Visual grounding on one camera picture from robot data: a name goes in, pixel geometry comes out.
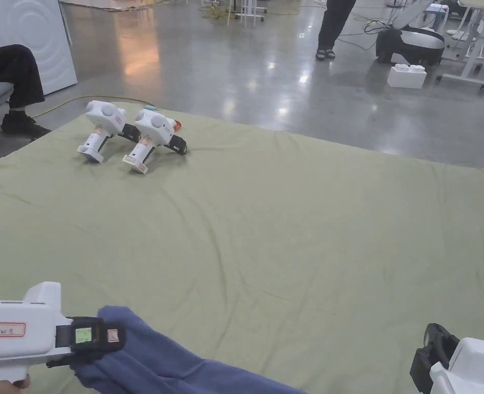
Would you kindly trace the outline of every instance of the black shoe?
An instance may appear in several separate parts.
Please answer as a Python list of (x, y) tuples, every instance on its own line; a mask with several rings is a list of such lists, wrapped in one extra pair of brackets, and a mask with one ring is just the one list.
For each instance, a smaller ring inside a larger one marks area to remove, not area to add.
[(50, 130), (38, 125), (24, 111), (8, 112), (3, 118), (1, 128), (7, 134), (25, 135), (32, 139), (37, 139), (50, 132)]
[(333, 52), (333, 49), (317, 49), (316, 50), (316, 55), (315, 59), (318, 61), (323, 62), (326, 59), (334, 59), (335, 58), (335, 53)]

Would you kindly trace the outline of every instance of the green sheet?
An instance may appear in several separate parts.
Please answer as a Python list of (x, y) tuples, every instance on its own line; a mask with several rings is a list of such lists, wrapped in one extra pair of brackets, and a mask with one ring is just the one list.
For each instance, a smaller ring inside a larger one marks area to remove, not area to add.
[[(118, 103), (133, 122), (141, 106)], [(484, 171), (163, 111), (189, 152), (149, 172), (81, 116), (0, 159), (0, 300), (127, 305), (213, 358), (315, 394), (417, 393), (429, 322), (484, 339)], [(32, 392), (83, 392), (65, 367)]]

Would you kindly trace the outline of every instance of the blue cloth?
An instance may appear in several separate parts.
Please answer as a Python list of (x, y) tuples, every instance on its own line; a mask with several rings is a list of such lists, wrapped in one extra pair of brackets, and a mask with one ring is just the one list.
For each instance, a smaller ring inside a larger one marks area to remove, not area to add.
[(153, 329), (129, 308), (106, 306), (98, 317), (127, 330), (125, 348), (88, 365), (72, 365), (85, 387), (102, 394), (300, 394), (260, 375), (205, 360)]

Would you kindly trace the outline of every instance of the label sticker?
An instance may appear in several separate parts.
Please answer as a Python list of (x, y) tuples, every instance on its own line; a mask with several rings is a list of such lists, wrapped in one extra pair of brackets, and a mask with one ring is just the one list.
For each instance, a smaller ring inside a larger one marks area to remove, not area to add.
[(150, 144), (150, 141), (151, 141), (151, 139), (149, 137), (145, 136), (145, 137), (141, 138), (140, 144), (148, 146)]
[(109, 343), (119, 342), (118, 330), (107, 330), (107, 341)]
[(25, 323), (0, 323), (0, 338), (22, 338), (25, 332)]
[(83, 344), (85, 342), (92, 342), (91, 328), (76, 328), (75, 329), (75, 343)]

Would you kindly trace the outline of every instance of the polished floor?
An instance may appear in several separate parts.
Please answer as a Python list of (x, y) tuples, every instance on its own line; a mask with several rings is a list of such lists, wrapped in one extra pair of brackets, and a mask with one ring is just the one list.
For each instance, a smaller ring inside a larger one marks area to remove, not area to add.
[[(202, 18), (199, 1), (131, 12), (65, 5), (79, 83), (29, 108), (38, 114), (74, 97), (118, 95), (160, 108), (286, 130), (340, 144), (484, 168), (484, 95), (474, 85), (391, 88), (374, 49), (337, 42), (337, 58), (314, 60), (324, 8), (313, 0), (270, 0), (264, 23), (229, 27)], [(382, 0), (357, 0), (344, 34), (389, 17)], [(369, 47), (372, 35), (343, 40)], [(442, 62), (435, 72), (459, 73)], [(39, 116), (56, 128), (89, 98)], [(0, 137), (0, 156), (27, 141)]]

